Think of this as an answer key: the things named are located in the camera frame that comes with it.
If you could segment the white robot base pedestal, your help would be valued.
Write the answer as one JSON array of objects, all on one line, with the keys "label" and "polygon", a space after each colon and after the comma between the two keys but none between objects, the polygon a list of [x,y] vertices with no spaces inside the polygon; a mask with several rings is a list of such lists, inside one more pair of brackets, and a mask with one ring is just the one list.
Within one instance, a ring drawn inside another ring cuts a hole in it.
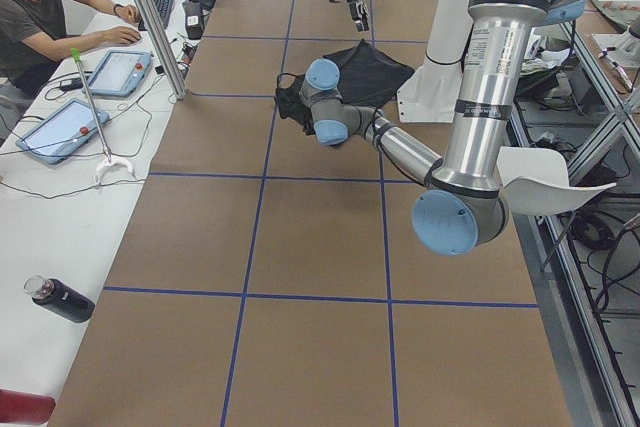
[{"label": "white robot base pedestal", "polygon": [[450,123],[462,82],[464,49],[472,29],[469,0],[438,0],[424,61],[397,91],[403,123]]}]

